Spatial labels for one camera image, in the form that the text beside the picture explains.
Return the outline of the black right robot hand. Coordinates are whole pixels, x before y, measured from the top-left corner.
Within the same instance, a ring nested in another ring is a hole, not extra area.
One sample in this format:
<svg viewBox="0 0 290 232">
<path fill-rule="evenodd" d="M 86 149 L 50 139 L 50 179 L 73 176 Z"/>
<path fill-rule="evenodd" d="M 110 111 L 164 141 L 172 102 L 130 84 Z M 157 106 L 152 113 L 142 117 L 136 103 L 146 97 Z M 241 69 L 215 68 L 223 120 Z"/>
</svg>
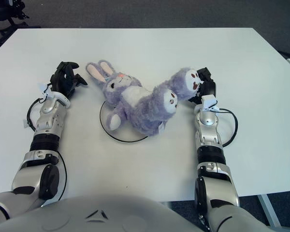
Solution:
<svg viewBox="0 0 290 232">
<path fill-rule="evenodd" d="M 197 93 L 194 97 L 188 99 L 189 102 L 193 102 L 195 104 L 201 104 L 201 97 L 203 95 L 216 95 L 216 83 L 211 78 L 211 73 L 207 67 L 199 69 L 197 71 L 200 80 L 202 83 L 199 84 L 197 88 Z"/>
</svg>

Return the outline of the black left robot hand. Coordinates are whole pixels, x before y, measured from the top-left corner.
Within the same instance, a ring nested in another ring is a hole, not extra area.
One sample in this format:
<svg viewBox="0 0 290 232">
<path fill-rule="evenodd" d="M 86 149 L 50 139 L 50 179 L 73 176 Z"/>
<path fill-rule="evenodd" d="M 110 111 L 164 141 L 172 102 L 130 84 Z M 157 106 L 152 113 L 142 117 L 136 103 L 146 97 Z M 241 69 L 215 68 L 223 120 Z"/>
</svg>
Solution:
<svg viewBox="0 0 290 232">
<path fill-rule="evenodd" d="M 63 94 L 70 99 L 75 88 L 80 84 L 87 86 L 87 82 L 79 74 L 74 74 L 73 70 L 79 68 L 75 62 L 61 62 L 55 73 L 51 76 L 51 90 Z"/>
</svg>

